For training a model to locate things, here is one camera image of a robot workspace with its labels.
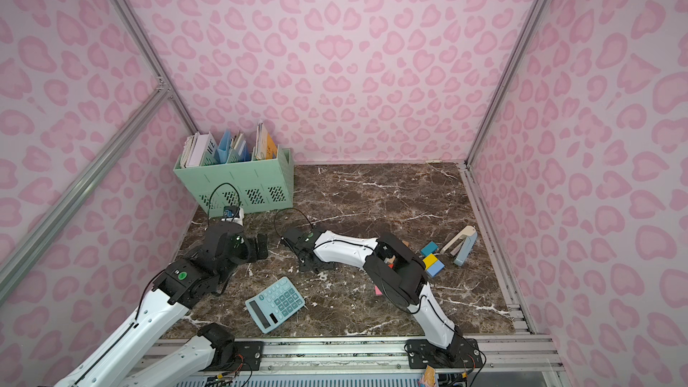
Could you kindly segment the light blue block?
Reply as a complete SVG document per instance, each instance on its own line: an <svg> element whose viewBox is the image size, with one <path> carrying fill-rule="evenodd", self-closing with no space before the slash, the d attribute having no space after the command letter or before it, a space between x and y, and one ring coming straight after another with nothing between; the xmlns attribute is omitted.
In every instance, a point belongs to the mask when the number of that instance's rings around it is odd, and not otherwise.
<svg viewBox="0 0 688 387"><path fill-rule="evenodd" d="M445 265L441 261L436 261L432 263L429 267L426 268L426 273L431 277L434 278L437 276L442 270L444 270Z"/></svg>

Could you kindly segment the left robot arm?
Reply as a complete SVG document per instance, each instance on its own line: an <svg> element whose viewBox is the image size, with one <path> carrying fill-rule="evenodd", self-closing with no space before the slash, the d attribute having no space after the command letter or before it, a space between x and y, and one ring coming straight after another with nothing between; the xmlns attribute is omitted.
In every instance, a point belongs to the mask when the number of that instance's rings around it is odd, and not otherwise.
<svg viewBox="0 0 688 387"><path fill-rule="evenodd" d="M234 335L212 322L174 353L134 370L156 341L196 304L220 295L238 267L266 258L266 237L246 236L243 219L243 209L227 207L220 221L209 225L204 243L159 272L132 315L57 385L174 386L207 369L226 373L240 368Z"/></svg>

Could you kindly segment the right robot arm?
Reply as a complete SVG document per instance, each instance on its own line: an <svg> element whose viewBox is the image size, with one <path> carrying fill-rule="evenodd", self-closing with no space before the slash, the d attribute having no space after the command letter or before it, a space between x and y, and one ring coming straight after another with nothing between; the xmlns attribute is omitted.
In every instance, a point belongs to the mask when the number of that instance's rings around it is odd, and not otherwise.
<svg viewBox="0 0 688 387"><path fill-rule="evenodd" d="M281 243L299 261L302 272L321 272L335 264L363 270L394 306L413 315L427 342L446 354L459 352L462 334L440 308L424 262L390 233L352 238L315 227L288 229Z"/></svg>

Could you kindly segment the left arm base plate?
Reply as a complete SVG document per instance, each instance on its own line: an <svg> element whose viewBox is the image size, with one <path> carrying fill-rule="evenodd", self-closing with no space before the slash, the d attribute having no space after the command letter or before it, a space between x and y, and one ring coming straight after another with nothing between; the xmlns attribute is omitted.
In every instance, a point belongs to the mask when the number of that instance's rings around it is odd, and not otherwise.
<svg viewBox="0 0 688 387"><path fill-rule="evenodd" d="M240 340L214 348L211 363L206 372L258 371L263 358L264 342Z"/></svg>

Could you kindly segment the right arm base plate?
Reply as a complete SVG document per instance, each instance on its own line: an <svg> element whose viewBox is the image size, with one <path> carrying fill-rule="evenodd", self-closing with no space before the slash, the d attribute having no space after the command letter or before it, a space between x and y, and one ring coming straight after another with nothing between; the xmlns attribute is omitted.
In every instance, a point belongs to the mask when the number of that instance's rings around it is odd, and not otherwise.
<svg viewBox="0 0 688 387"><path fill-rule="evenodd" d="M485 365L485 358L474 339L458 338L448 349L441 349L427 340L407 340L404 350L411 369L433 367L469 371Z"/></svg>

